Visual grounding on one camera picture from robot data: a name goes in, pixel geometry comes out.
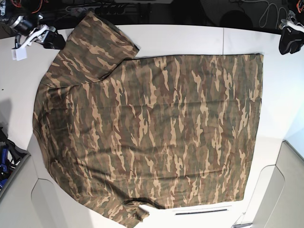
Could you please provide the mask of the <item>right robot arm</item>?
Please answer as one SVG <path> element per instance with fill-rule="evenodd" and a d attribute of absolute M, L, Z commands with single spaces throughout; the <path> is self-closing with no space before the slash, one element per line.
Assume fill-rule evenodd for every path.
<path fill-rule="evenodd" d="M 42 15 L 1 16 L 0 22 L 8 25 L 15 35 L 14 49 L 25 48 L 36 42 L 45 49 L 63 50 L 66 42 L 53 26 L 40 24 Z"/>

